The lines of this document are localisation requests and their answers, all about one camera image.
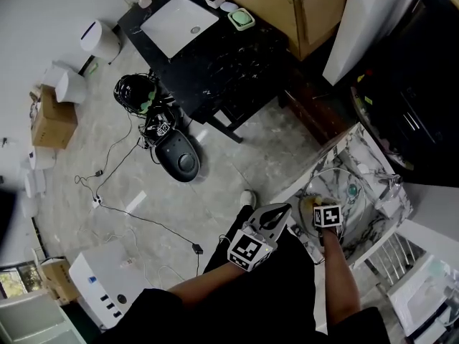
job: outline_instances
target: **table leg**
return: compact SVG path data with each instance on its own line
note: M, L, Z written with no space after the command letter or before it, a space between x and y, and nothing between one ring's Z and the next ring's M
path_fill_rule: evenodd
M234 140L236 143L242 143L242 138L234 134L231 130L229 130L223 123L218 120L215 116L210 117L207 119L207 123L209 125L216 128L219 132L224 133L228 138Z

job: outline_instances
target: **concrete floor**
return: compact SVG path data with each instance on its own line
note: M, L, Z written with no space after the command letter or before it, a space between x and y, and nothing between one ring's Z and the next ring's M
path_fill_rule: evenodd
M87 248L102 244L112 234L126 235L120 240L132 257L138 240L143 269L155 287L167 289L181 280L167 265L185 279L196 274L197 256L191 245L165 229L125 216L117 211L93 209L91 192L76 185L75 176L90 176L103 168L108 149L129 130L126 111L114 100L113 88L126 74L148 72L148 66L130 42L125 42L118 58L107 65L96 60L98 68L86 74L87 100L77 106L79 126L66 150L58 153L56 166L46 171L47 192L39 208L37 224L51 256L65 255L71 262ZM139 137L137 118L132 118L131 134L110 153L108 175L136 144ZM289 109L280 109L273 100L251 117L236 133L245 140L236 144L208 125L193 122L190 135L199 139L202 170L192 183L179 183L161 166L152 163L147 151L136 148L110 180L99 190L104 204L124 210L141 192L147 197L133 214L161 222L198 243L204 249L200 257L202 272L211 257L218 236L224 234L239 209L240 193L246 188L257 191L259 202L267 204L288 187L311 164L319 145ZM92 178L95 190L104 176ZM401 327L394 320L390 304L375 287L376 278L366 267L355 271L362 303L378 305L393 343L402 338ZM316 320L325 318L323 265L316 268Z

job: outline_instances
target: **small cardboard box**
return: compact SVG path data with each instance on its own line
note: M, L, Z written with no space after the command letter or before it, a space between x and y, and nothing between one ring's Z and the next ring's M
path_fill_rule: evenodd
M283 32L299 60L333 36L346 6L346 0L233 1Z
M51 296L63 305L80 296L70 279L69 268L70 264L66 259L51 259L40 265L42 276Z
M73 103L58 103L53 87L42 86L42 105L32 125L32 144L66 149L78 126Z

